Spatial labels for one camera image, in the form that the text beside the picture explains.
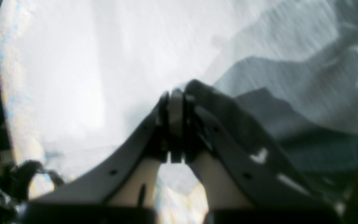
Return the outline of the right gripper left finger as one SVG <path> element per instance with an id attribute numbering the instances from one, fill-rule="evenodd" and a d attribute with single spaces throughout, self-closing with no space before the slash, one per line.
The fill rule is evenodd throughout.
<path id="1" fill-rule="evenodd" d="M 20 207 L 19 224 L 156 222 L 153 187 L 162 163 L 181 162 L 183 92 L 163 93 L 128 140 L 77 180 Z"/>

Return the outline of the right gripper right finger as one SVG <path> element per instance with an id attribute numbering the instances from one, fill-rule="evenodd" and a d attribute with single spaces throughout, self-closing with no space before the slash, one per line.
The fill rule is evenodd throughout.
<path id="1" fill-rule="evenodd" d="M 334 207 L 236 99 L 185 87 L 186 162 L 203 184 L 205 224 L 342 224 Z"/>

